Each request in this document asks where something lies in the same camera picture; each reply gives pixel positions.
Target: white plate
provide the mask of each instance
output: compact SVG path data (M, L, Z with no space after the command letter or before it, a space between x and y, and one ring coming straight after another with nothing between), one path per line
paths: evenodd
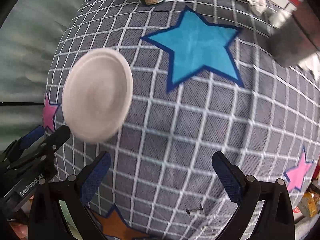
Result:
M125 58L113 49L95 49L72 67L62 93L66 124L80 139L101 142L123 124L133 81Z

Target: fabric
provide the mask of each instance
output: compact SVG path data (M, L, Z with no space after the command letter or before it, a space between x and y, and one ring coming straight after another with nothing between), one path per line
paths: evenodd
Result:
M141 37L169 53L167 93L208 70L243 87L229 45L241 29L233 25L207 22L188 6L179 15L175 26Z
M202 71L166 93L168 54L140 37L175 25L186 5L210 23L243 28L229 49L244 88ZM237 205L216 178L214 152L221 150L245 175L271 182L282 178L286 184L284 172L297 166L303 146L307 162L319 157L319 85L310 73L273 61L267 52L273 31L264 14L252 15L248 3L237 0L166 0L152 8L139 0L86 1L53 58L50 101L61 103L66 77L81 56L111 47L132 69L132 105L110 140L91 145L72 135L57 151L55 180L79 173L97 153L108 151L111 167L91 209L103 216L116 203L130 227L166 239L217 237ZM56 128L63 123L59 108ZM301 192L290 192L293 207L315 166ZM203 211L187 214L200 206ZM258 203L243 239L261 208Z

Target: yellow package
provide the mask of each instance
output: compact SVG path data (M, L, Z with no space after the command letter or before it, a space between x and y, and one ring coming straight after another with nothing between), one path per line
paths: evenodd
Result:
M316 202L310 192L303 195L298 208L305 217L314 217L317 214Z

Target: grid pattern fabric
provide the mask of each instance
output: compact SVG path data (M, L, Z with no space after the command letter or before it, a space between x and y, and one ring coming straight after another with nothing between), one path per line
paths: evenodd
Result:
M243 28L230 50L244 88L204 71L166 94L168 55L140 36L174 25L186 5L209 22ZM268 3L268 9L278 8ZM283 173L297 164L303 145L307 160L319 157L319 86L310 73L282 68L272 59L267 52L272 32L266 16L253 15L244 1L166 0L146 8L139 0L86 0L53 58L50 101L61 103L74 63L102 47L126 58L134 95L125 123L110 140L90 145L70 137L57 151L54 179L78 174L106 150L111 168L91 209L104 215L116 203L131 227L162 239L217 237L236 204L213 171L215 151L221 150L244 174L270 182L286 181ZM64 123L60 107L55 124ZM302 195L290 193L293 207ZM186 213L200 205L202 212ZM258 203L243 239L252 233L261 208Z

